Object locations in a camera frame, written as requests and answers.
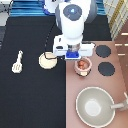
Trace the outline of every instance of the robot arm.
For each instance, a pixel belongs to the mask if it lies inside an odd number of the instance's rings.
[[[56,24],[62,35],[54,38],[53,54],[65,59],[92,56],[94,44],[82,44],[84,23],[91,23],[97,15],[95,0],[72,0],[59,3],[55,10]]]

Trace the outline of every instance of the black burner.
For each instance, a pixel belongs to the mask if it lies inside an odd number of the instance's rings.
[[[114,66],[109,62],[102,62],[98,66],[100,74],[103,76],[112,76],[115,72]]]
[[[102,58],[106,58],[111,54],[111,49],[106,45],[99,45],[96,48],[96,54]]]

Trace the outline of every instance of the cup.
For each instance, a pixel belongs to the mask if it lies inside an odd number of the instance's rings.
[[[75,72],[80,76],[87,76],[92,67],[92,62],[88,57],[83,57],[79,61],[75,61]]]

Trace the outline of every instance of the beige plate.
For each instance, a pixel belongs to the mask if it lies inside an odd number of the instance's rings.
[[[99,87],[88,87],[82,90],[76,99],[76,110],[80,119],[87,125],[101,128],[109,125],[115,110],[112,97]]]
[[[56,57],[56,56],[53,55],[52,52],[46,52],[45,54],[46,54],[47,58],[55,58]],[[51,69],[51,68],[56,66],[57,59],[48,60],[48,59],[45,58],[44,53],[43,53],[39,57],[39,64],[44,69]]]

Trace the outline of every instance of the brown cup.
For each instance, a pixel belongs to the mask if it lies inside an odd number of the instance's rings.
[[[85,64],[86,64],[86,67],[82,69],[82,66],[80,66],[79,62],[81,61],[84,61]],[[87,57],[83,57],[81,58],[79,61],[75,61],[75,66],[74,66],[74,69],[75,69],[75,72],[81,76],[87,76],[91,70],[91,67],[92,67],[92,62],[89,58]]]

